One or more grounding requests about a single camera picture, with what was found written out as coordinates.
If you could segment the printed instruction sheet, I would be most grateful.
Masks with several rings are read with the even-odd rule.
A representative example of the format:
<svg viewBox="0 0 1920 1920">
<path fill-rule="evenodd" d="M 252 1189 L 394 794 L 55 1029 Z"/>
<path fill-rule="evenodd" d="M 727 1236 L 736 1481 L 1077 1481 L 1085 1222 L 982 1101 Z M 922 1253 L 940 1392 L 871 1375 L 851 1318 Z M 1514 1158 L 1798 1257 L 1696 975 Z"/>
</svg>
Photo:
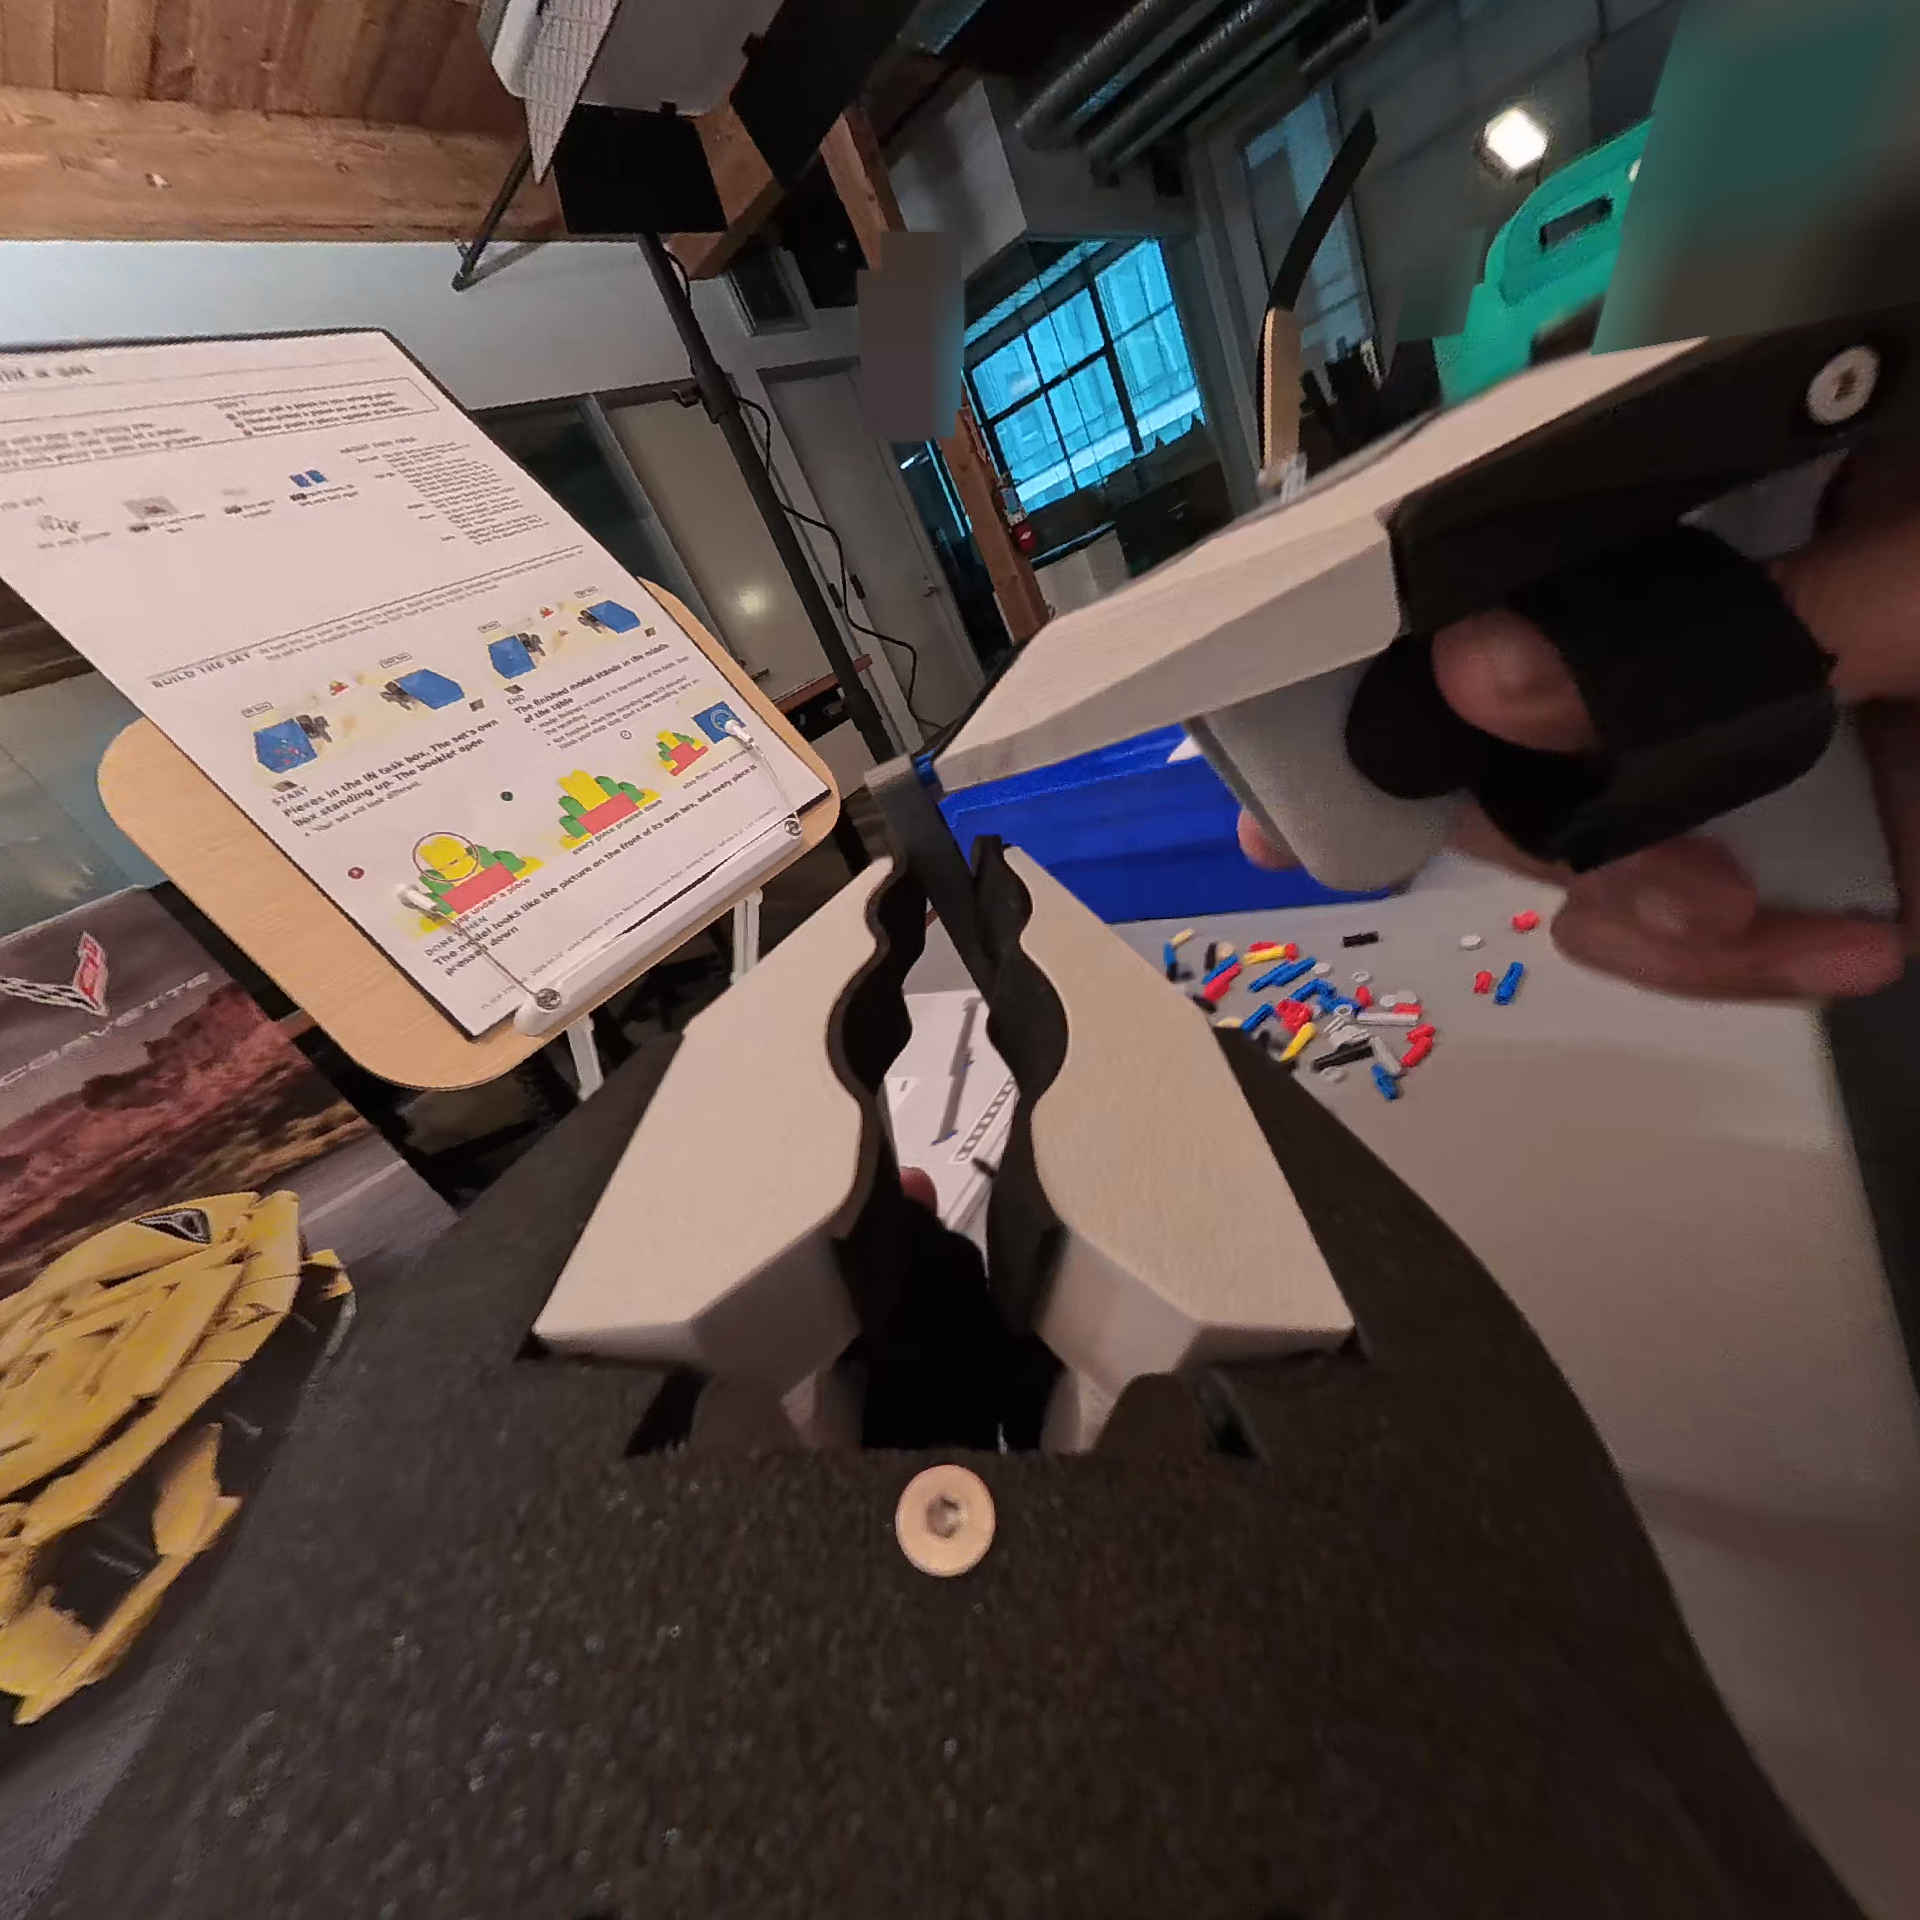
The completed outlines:
<svg viewBox="0 0 1920 1920">
<path fill-rule="evenodd" d="M 579 1019 L 828 803 L 385 332 L 3 349 L 3 586 L 469 1037 Z"/>
</svg>

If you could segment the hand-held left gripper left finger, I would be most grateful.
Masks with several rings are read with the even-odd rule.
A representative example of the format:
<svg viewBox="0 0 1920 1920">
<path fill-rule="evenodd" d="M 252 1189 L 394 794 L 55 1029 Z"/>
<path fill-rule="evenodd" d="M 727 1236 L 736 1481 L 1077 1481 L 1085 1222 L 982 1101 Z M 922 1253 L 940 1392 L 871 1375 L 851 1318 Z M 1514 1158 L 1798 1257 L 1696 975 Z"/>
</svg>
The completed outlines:
<svg viewBox="0 0 1920 1920">
<path fill-rule="evenodd" d="M 855 1449 L 871 1346 L 932 1215 L 901 1189 L 886 1074 L 925 897 L 874 860 L 700 1012 L 531 1337 L 719 1389 L 711 1414 Z"/>
</svg>

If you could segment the pile of small lego pieces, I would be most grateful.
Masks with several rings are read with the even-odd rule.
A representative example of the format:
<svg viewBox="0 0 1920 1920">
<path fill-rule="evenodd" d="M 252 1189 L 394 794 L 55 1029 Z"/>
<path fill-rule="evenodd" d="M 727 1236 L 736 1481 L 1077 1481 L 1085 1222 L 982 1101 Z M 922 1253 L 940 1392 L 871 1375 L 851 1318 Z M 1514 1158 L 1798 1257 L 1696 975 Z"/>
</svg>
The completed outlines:
<svg viewBox="0 0 1920 1920">
<path fill-rule="evenodd" d="M 1334 906 L 1181 911 L 1121 933 L 1221 1034 L 1359 1114 L 1454 1087 L 1522 1037 L 1553 891 L 1475 881 Z"/>
</svg>

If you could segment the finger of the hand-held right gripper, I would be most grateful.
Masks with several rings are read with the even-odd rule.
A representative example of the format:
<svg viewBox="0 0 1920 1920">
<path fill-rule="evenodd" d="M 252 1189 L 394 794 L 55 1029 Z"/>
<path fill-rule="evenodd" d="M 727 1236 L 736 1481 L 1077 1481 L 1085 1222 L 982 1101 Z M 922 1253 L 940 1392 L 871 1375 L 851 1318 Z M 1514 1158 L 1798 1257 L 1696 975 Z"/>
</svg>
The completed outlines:
<svg viewBox="0 0 1920 1920">
<path fill-rule="evenodd" d="M 1127 589 L 1049 622 L 932 757 L 945 790 L 1004 783 L 1371 659 L 1407 629 L 1389 519 L 1417 492 L 1699 349 L 1557 356 L 1265 503 Z"/>
</svg>

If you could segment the wooden post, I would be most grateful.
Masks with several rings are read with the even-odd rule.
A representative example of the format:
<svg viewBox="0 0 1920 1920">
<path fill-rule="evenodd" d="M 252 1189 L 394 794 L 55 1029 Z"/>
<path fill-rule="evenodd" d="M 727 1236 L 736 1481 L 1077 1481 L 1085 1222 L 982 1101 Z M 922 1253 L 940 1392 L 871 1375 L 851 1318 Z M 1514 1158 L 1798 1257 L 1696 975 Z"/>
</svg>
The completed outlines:
<svg viewBox="0 0 1920 1920">
<path fill-rule="evenodd" d="M 886 438 L 940 448 L 999 622 L 1013 645 L 1028 645 L 1049 622 L 1049 607 L 1007 530 L 999 477 L 964 395 L 964 274 L 957 245 L 940 232 L 905 226 L 861 108 L 845 108 L 818 152 L 868 257 L 859 267 L 868 420 Z"/>
</svg>

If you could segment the lego set box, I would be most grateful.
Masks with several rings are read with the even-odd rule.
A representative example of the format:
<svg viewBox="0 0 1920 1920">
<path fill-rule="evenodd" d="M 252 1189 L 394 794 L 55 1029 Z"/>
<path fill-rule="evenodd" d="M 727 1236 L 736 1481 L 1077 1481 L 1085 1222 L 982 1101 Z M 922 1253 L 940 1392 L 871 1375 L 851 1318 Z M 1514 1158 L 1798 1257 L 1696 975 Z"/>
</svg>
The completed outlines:
<svg viewBox="0 0 1920 1920">
<path fill-rule="evenodd" d="M 353 1283 L 450 1222 L 153 893 L 3 938 L 3 1752 L 207 1589 Z"/>
</svg>

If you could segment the long grey lego beam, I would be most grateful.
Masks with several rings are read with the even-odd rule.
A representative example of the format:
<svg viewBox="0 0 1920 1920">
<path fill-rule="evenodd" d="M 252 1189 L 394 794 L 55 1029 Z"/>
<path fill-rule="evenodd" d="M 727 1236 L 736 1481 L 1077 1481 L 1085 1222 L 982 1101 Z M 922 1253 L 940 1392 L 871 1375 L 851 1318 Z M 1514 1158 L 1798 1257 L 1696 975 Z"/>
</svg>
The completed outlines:
<svg viewBox="0 0 1920 1920">
<path fill-rule="evenodd" d="M 874 773 L 868 773 L 868 790 L 894 850 L 922 886 L 928 916 L 948 931 L 958 965 L 977 988 L 990 1012 L 990 1042 L 999 1051 L 1013 1034 L 1007 1015 L 999 1012 L 999 975 L 1018 953 L 1023 918 L 1015 918 L 1015 906 L 1031 900 L 1015 891 L 1004 855 L 990 860 L 984 893 L 977 891 L 977 878 L 940 818 L 913 757 L 876 763 Z"/>
</svg>

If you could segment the blue plastic bin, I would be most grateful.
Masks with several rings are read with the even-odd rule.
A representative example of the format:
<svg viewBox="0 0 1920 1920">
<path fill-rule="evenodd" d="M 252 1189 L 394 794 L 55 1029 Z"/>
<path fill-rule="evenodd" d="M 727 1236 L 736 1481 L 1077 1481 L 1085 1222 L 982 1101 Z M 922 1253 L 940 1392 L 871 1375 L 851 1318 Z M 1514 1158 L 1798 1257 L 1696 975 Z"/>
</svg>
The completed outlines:
<svg viewBox="0 0 1920 1920">
<path fill-rule="evenodd" d="M 1327 891 L 1297 866 L 1252 866 L 1233 841 L 1240 802 L 1178 727 L 966 790 L 940 758 L 932 768 L 938 812 L 964 855 L 977 838 L 1023 850 L 1106 924 L 1391 897 Z"/>
</svg>

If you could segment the black metal pole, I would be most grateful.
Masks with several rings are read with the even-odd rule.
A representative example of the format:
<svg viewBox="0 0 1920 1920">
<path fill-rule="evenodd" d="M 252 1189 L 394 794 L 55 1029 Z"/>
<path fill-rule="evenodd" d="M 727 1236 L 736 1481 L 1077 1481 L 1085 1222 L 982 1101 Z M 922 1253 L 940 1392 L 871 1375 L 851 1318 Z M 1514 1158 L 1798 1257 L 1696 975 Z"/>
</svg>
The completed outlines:
<svg viewBox="0 0 1920 1920">
<path fill-rule="evenodd" d="M 816 563 L 807 557 L 807 547 L 794 535 L 794 524 L 780 506 L 780 494 L 772 489 L 767 458 L 757 454 L 749 418 L 739 411 L 739 395 L 734 391 L 727 374 L 719 366 L 719 356 L 708 346 L 708 335 L 704 335 L 700 313 L 693 309 L 693 294 L 682 281 L 682 267 L 656 232 L 638 234 L 634 248 L 638 248 L 638 257 L 659 288 L 659 297 L 670 313 L 670 324 L 684 346 L 700 402 L 704 402 L 708 418 L 714 420 L 714 429 L 722 432 L 726 448 L 734 449 L 734 465 L 739 469 L 739 480 L 755 503 L 755 515 L 780 557 L 793 594 L 834 669 L 834 681 L 845 692 L 847 718 L 851 718 L 859 740 L 868 743 L 868 752 L 874 757 L 874 763 L 889 763 L 897 757 L 897 740 L 882 718 L 882 706 L 874 705 L 874 695 L 868 692 L 868 685 L 855 669 L 855 659 L 845 645 L 839 622 L 834 618 L 828 594 L 820 591 Z"/>
</svg>

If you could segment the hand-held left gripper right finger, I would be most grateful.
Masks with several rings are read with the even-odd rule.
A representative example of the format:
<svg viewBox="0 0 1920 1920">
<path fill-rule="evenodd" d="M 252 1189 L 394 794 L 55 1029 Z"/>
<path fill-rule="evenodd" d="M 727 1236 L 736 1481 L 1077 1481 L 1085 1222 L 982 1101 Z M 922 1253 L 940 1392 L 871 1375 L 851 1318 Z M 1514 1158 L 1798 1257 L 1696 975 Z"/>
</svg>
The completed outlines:
<svg viewBox="0 0 1920 1920">
<path fill-rule="evenodd" d="M 984 1274 L 1052 1361 L 1038 1449 L 1091 1453 L 1136 1382 L 1340 1351 L 1354 1313 L 1224 1034 L 1028 852 L 984 841 L 973 906 L 1015 1081 Z"/>
</svg>

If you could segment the teal felt bag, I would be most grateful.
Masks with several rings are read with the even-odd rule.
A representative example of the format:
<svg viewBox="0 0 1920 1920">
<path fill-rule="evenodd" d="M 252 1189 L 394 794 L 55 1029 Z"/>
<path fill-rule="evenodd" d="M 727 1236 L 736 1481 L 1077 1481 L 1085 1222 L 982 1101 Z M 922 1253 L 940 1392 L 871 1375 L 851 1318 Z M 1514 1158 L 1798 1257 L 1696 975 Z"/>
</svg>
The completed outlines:
<svg viewBox="0 0 1920 1920">
<path fill-rule="evenodd" d="M 1490 234 L 1463 332 L 1433 340 L 1444 405 L 1592 349 L 1648 127 L 1562 165 Z"/>
</svg>

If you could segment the silver air duct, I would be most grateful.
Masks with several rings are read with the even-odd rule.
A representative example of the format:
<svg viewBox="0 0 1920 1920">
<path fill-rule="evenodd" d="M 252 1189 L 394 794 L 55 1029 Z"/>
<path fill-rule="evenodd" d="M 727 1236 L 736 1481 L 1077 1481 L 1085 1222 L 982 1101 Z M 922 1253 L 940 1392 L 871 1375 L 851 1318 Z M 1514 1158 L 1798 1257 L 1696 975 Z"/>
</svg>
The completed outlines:
<svg viewBox="0 0 1920 1920">
<path fill-rule="evenodd" d="M 1112 179 L 1265 59 L 1300 78 L 1370 3 L 1127 3 L 1085 50 L 1057 65 L 1015 111 L 1031 152 L 1077 152 Z"/>
</svg>

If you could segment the lego instruction booklet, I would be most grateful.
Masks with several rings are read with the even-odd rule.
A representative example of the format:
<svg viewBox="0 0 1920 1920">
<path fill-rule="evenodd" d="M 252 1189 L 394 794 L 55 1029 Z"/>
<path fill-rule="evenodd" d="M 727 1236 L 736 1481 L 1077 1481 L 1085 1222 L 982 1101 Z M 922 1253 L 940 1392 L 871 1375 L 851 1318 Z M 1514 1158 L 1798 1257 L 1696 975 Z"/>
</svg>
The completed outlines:
<svg viewBox="0 0 1920 1920">
<path fill-rule="evenodd" d="M 1004 1161 L 1018 1082 L 984 1034 L 969 990 L 909 995 L 909 1042 L 886 1073 L 897 1166 L 925 1171 L 948 1233 L 984 1251 L 992 1185 L 969 1158 Z"/>
</svg>

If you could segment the person's right hand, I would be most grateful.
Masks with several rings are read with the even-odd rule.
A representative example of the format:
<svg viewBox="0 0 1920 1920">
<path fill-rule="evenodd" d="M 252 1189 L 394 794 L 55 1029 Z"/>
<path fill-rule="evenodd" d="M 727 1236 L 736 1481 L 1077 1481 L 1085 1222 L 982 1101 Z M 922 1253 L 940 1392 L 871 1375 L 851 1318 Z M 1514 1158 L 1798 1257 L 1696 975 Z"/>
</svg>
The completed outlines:
<svg viewBox="0 0 1920 1920">
<path fill-rule="evenodd" d="M 1855 449 L 1819 503 L 1813 545 L 1766 572 L 1829 655 L 1829 685 L 1851 710 L 1900 918 L 1769 911 L 1706 838 L 1570 874 L 1467 803 L 1451 850 L 1553 886 L 1551 941 L 1577 969 L 1664 998 L 1829 1005 L 1898 988 L 1917 959 L 1917 438 Z"/>
</svg>

